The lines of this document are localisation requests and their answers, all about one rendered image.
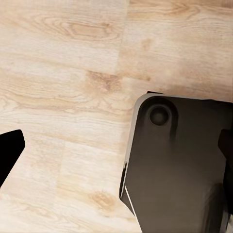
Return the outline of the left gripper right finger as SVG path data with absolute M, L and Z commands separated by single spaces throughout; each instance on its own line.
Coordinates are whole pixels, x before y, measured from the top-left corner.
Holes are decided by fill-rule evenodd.
M 233 168 L 233 131 L 222 129 L 217 145 Z

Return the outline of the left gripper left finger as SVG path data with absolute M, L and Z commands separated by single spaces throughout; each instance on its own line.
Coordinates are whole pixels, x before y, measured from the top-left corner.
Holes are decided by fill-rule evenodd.
M 25 148 L 21 129 L 0 134 L 0 187 Z

